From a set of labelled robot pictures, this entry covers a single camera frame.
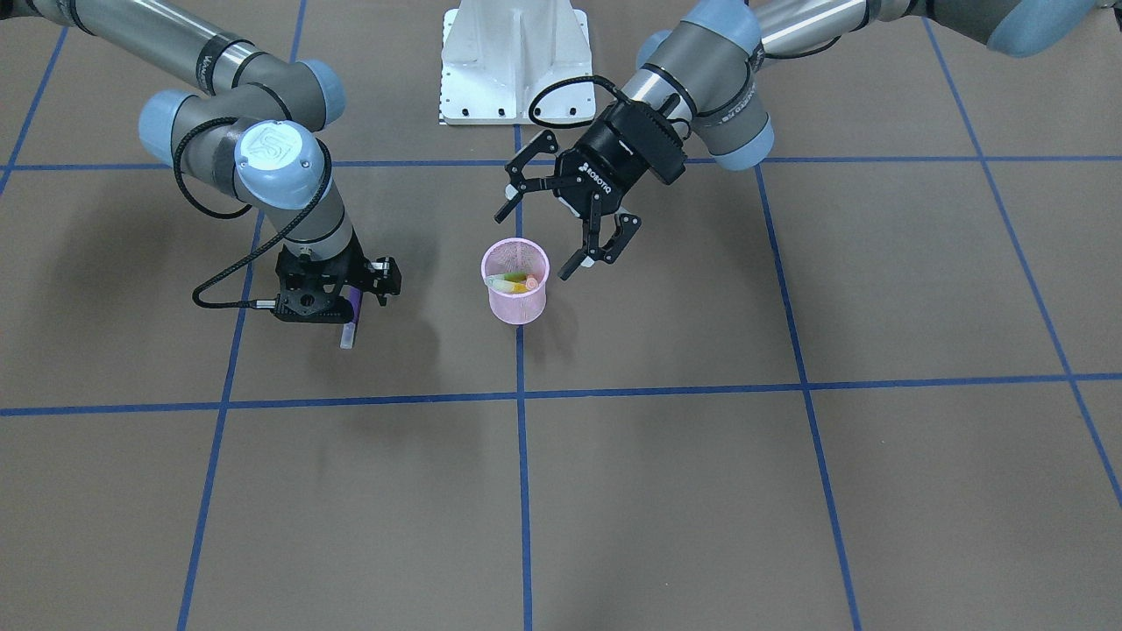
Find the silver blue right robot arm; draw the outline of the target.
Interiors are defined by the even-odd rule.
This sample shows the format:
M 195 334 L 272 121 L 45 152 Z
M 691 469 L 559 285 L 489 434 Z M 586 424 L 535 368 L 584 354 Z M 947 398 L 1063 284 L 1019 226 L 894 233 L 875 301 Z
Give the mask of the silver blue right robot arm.
M 4 1 L 3 18 L 39 17 L 105 39 L 194 85 L 165 89 L 145 104 L 138 136 L 172 168 L 181 195 L 205 216 L 185 180 L 241 203 L 222 218 L 259 210 L 276 234 L 192 293 L 209 310 L 265 310 L 283 321 L 344 323 L 351 287 L 385 304 L 401 294 L 392 257 L 368 259 L 316 138 L 347 97 L 319 60 L 285 61 L 165 1 Z

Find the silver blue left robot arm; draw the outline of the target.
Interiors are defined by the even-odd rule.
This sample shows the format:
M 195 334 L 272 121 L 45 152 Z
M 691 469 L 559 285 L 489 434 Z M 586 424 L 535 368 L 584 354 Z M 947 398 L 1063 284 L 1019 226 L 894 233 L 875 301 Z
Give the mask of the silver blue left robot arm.
M 585 77 L 613 102 L 583 124 L 572 148 L 558 147 L 564 124 L 541 119 L 539 104 L 579 79 L 539 89 L 528 118 L 540 132 L 506 164 L 508 199 L 494 220 L 508 218 L 522 196 L 550 191 L 582 223 L 580 247 L 558 276 L 613 264 L 641 226 L 622 199 L 645 174 L 665 185 L 684 174 L 689 137 L 700 138 L 725 170 L 749 170 L 765 159 L 775 132 L 757 75 L 767 61 L 803 60 L 846 33 L 905 17 L 929 19 L 990 51 L 1026 60 L 1106 7 L 1104 1 L 699 1 L 673 29 L 650 36 L 624 85 Z

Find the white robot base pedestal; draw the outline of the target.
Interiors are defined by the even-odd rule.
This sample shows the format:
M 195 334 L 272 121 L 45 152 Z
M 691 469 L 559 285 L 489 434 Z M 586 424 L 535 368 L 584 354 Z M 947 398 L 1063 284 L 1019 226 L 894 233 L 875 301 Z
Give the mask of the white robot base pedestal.
M 569 1 L 461 1 L 444 13 L 438 115 L 448 125 L 583 124 L 596 116 L 589 20 Z

